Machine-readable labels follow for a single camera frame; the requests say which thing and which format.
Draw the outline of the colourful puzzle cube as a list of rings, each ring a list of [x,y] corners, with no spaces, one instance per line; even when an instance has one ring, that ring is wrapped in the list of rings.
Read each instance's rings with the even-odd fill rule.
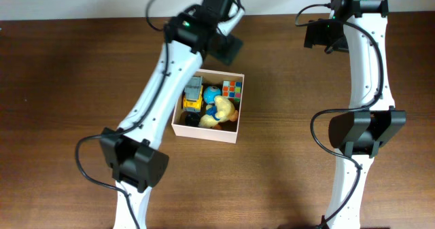
[[[242,97],[242,82],[223,81],[222,96],[233,103],[240,103]]]

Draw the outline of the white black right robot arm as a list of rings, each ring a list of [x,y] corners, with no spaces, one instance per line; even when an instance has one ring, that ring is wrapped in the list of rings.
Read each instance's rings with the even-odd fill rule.
[[[331,109],[331,146],[335,156],[330,204],[319,228],[360,228],[364,186],[375,156],[406,123],[396,109],[387,76],[385,36],[388,0],[330,0],[327,19],[311,20],[305,47],[347,52],[351,67],[351,98],[346,109]]]

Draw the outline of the beige cardboard box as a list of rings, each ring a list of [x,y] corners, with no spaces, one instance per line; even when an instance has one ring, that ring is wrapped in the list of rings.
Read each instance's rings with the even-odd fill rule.
[[[218,86],[221,85],[224,80],[241,82],[241,94],[243,95],[245,81],[245,76],[243,74],[199,69],[194,76],[202,76],[204,85]],[[206,139],[210,141],[221,141],[226,143],[237,142],[237,136],[241,122],[240,120],[237,120],[236,122],[227,121],[221,124],[222,130],[186,126],[184,124],[185,114],[183,113],[181,104],[182,96],[178,98],[174,106],[173,115],[171,117],[171,126],[176,136]]]

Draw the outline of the blue ball toy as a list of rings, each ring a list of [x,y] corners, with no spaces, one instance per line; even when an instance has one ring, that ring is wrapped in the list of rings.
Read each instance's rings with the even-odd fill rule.
[[[203,93],[203,100],[208,105],[212,105],[215,103],[215,97],[221,96],[222,91],[217,86],[209,86],[205,89]]]

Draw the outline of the black round lid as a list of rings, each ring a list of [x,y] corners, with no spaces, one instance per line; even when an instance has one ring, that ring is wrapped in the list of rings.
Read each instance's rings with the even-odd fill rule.
[[[185,125],[190,127],[198,127],[201,117],[198,113],[190,112],[185,116]]]

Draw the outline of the yellow grey toy truck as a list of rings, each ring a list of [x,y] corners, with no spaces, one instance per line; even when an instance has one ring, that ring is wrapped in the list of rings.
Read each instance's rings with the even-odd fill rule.
[[[203,77],[194,76],[186,84],[182,101],[184,111],[199,113],[203,105]]]

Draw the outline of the yellow plush duck toy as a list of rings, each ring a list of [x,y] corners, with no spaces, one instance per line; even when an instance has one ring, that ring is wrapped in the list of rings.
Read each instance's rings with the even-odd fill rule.
[[[224,96],[216,96],[213,105],[206,106],[205,115],[200,119],[200,128],[221,129],[220,123],[231,121],[236,122],[239,118],[239,111],[234,104]]]

